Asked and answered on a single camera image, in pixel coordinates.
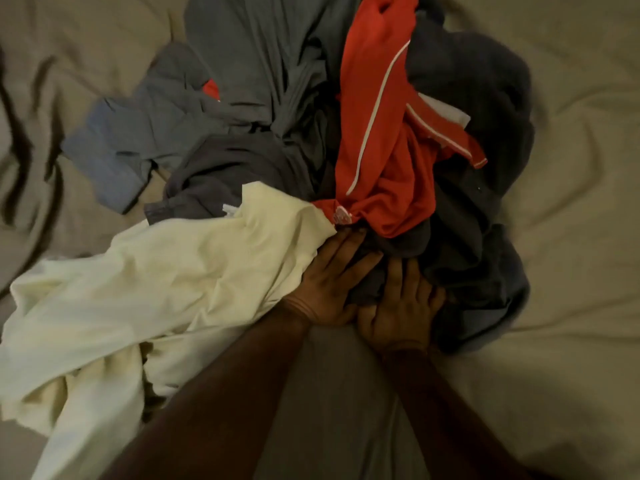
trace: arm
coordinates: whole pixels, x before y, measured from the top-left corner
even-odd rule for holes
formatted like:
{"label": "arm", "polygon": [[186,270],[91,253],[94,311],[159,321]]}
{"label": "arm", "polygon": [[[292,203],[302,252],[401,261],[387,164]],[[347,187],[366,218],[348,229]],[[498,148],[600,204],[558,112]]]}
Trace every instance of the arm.
{"label": "arm", "polygon": [[531,480],[429,360],[431,320],[444,300],[417,261],[403,280],[402,262],[391,260],[383,300],[358,312],[358,329],[381,355],[434,480]]}
{"label": "arm", "polygon": [[251,479],[309,328],[355,316],[347,293],[381,258],[346,269],[363,240],[357,232],[329,239],[299,288],[180,389],[101,480]]}

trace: bed sheet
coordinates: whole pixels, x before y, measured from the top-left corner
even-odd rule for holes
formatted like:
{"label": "bed sheet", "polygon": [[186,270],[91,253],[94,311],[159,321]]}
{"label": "bed sheet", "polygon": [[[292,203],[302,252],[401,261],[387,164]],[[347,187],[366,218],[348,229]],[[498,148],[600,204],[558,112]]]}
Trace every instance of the bed sheet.
{"label": "bed sheet", "polygon": [[[450,28],[485,32],[530,65],[537,134],[502,216],[532,284],[530,303],[502,339],[438,366],[527,466],[562,479],[640,479],[640,0],[443,1]],[[56,149],[92,101],[129,92],[157,49],[183,37],[185,2],[0,2],[0,286],[40,256],[105,250],[160,196],[154,174],[139,204],[114,214]],[[11,309],[5,295],[0,322]],[[370,423],[343,429],[343,438],[360,436],[345,445],[395,435],[406,447],[394,454],[416,454],[375,367],[353,331],[315,332],[261,468],[282,467],[277,446],[302,435],[297,426],[314,408],[324,420]],[[320,423],[303,433],[335,441]],[[0,424],[0,478],[28,478],[42,444]],[[309,450],[300,458],[315,465]]]}

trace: hand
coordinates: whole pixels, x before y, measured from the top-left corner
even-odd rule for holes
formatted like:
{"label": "hand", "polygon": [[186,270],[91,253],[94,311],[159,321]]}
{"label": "hand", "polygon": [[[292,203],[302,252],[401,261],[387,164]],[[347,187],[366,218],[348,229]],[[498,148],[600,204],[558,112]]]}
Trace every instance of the hand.
{"label": "hand", "polygon": [[421,275],[416,259],[406,266],[403,282],[402,260],[390,259],[387,284],[377,306],[358,311],[358,330],[377,352],[420,349],[427,352],[431,322],[443,306],[444,288],[433,288]]}
{"label": "hand", "polygon": [[353,320],[358,308],[345,308],[347,294],[382,259],[382,253],[371,253],[346,269],[365,236],[364,229],[345,229],[329,238],[302,275],[300,286],[282,299],[284,305],[316,325],[344,325]]}

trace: finger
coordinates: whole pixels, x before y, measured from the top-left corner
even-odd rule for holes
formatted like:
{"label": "finger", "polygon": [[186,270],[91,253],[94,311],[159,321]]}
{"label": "finger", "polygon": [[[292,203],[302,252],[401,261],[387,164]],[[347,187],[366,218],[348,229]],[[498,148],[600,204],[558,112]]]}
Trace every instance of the finger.
{"label": "finger", "polygon": [[437,287],[436,290],[431,293],[431,297],[429,298],[429,308],[434,316],[440,311],[446,300],[447,291],[444,288]]}
{"label": "finger", "polygon": [[402,285],[402,298],[416,300],[418,297],[418,285],[420,285],[418,259],[409,259],[406,264],[406,275]]}
{"label": "finger", "polygon": [[418,303],[422,305],[429,304],[429,297],[431,296],[431,290],[433,286],[424,276],[420,277],[420,284],[418,285]]}
{"label": "finger", "polygon": [[373,337],[373,320],[377,311],[378,307],[375,305],[361,306],[358,309],[358,331],[367,340]]}
{"label": "finger", "polygon": [[387,282],[385,283],[385,295],[382,301],[395,303],[400,300],[402,294],[402,259],[389,259],[387,268]]}
{"label": "finger", "polygon": [[337,326],[347,325],[347,323],[352,322],[354,318],[356,318],[358,314],[358,306],[357,305],[347,305],[344,307],[340,315],[335,321]]}
{"label": "finger", "polygon": [[354,288],[354,286],[361,282],[364,277],[378,265],[383,256],[384,254],[382,254],[382,252],[367,254],[356,264],[348,268],[340,277],[340,289],[351,290]]}
{"label": "finger", "polygon": [[331,276],[340,276],[344,271],[344,268],[347,267],[351,258],[353,258],[364,241],[364,238],[367,234],[365,229],[358,229],[356,232],[352,232],[347,239],[340,245],[340,249],[338,249],[333,258],[331,259],[331,263],[326,267],[327,272]]}
{"label": "finger", "polygon": [[320,246],[320,249],[318,250],[318,254],[316,258],[313,260],[313,262],[311,263],[311,265],[309,265],[308,270],[309,271],[324,270],[329,265],[329,263],[331,262],[331,259],[336,254],[338,249],[340,249],[340,246],[342,245],[342,243],[348,238],[350,234],[351,234],[351,229],[347,227],[344,229],[340,229],[336,234],[334,234],[329,239],[327,239],[324,242],[324,244]]}

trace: bed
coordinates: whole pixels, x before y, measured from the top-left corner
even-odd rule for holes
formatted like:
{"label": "bed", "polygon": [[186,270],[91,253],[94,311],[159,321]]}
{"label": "bed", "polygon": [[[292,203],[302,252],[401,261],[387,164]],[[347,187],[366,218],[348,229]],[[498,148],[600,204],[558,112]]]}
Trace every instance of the bed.
{"label": "bed", "polygon": [[[0,1],[0,323],[17,274],[43,256],[104,251],[160,198],[166,175],[154,173],[117,215],[57,148],[93,101],[130,92],[156,51],[184,38],[186,1]],[[526,466],[563,480],[640,479],[640,0],[443,3],[448,28],[487,33],[529,64],[536,142],[502,216],[531,300],[503,338],[438,357],[438,367]],[[351,332],[315,333],[339,350],[303,352],[302,362],[321,364],[314,387],[330,396],[312,406],[331,411],[340,404],[332,391],[366,382],[373,389],[351,392],[379,404],[357,408],[386,424],[393,395]],[[278,413],[275,436],[291,438],[287,422],[305,414],[296,398],[316,395],[305,367],[292,373],[281,408],[292,412]],[[30,478],[43,444],[1,423],[0,478]]]}

